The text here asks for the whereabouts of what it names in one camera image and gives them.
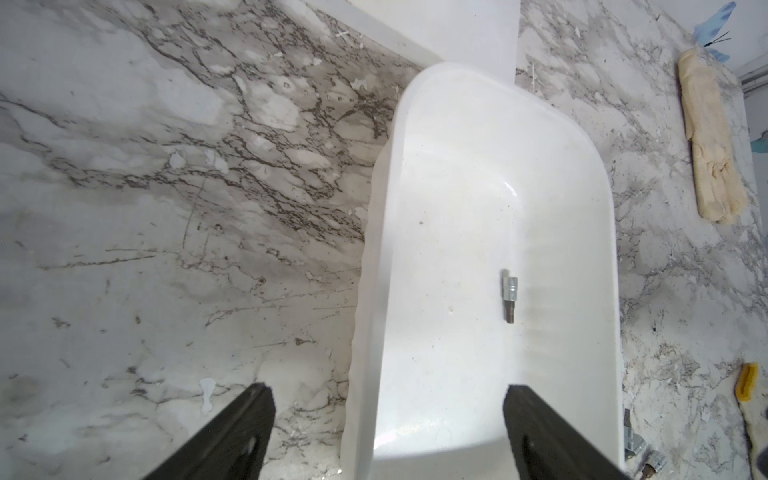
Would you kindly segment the white plastic storage box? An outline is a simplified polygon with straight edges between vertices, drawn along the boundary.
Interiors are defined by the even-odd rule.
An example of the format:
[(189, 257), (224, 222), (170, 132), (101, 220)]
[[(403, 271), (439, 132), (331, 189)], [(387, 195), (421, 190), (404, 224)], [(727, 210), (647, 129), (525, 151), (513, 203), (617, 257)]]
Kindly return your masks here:
[[(406, 88), (371, 186), (343, 477), (516, 478), (516, 384), (622, 465), (614, 205), (587, 133), (442, 63)], [(503, 270), (518, 278), (513, 324)]]

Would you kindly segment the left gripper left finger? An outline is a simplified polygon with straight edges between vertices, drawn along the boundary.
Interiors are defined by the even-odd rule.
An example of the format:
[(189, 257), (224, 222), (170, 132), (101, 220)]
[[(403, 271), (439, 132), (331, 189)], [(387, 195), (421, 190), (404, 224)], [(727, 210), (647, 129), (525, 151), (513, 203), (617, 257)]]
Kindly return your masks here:
[(254, 383), (145, 479), (257, 479), (275, 415), (271, 388)]

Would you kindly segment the white stepped display shelf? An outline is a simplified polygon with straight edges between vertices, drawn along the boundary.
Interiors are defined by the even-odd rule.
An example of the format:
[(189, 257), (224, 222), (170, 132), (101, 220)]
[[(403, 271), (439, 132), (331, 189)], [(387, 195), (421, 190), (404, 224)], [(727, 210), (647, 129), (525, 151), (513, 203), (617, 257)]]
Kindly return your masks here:
[(308, 5), (422, 67), (458, 62), (515, 81), (519, 0), (312, 0)]

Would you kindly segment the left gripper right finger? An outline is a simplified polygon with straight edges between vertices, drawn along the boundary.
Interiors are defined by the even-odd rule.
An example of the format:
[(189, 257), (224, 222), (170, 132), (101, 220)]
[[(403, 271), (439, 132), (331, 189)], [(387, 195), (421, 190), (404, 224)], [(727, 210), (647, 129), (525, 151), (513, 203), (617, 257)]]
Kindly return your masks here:
[(527, 385), (508, 387), (503, 416), (522, 479), (626, 477)]

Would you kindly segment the white glove yellow cuff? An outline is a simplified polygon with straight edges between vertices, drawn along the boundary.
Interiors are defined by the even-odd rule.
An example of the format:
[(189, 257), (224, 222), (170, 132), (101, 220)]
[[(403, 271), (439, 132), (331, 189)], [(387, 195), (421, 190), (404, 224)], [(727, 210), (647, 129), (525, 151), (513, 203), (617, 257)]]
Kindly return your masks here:
[(742, 366), (734, 393), (745, 423), (752, 478), (767, 480), (767, 375), (757, 362)]

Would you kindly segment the silver socket bit cluster right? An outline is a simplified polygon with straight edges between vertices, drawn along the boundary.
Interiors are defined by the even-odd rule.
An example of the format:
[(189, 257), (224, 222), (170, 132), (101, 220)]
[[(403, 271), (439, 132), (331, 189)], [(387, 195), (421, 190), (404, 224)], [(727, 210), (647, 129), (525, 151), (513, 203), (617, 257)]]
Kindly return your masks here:
[(667, 465), (667, 458), (658, 450), (651, 450), (640, 468), (638, 480), (650, 480), (661, 473)]

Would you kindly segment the beige work glove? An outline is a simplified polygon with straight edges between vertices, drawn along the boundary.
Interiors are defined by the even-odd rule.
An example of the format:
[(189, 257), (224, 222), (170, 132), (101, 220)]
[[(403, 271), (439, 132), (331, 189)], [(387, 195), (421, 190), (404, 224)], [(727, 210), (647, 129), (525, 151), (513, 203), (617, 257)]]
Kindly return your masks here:
[(747, 207), (748, 196), (736, 168), (716, 72), (704, 55), (702, 48), (694, 47), (678, 60), (685, 132), (691, 144), (699, 215), (730, 224)]

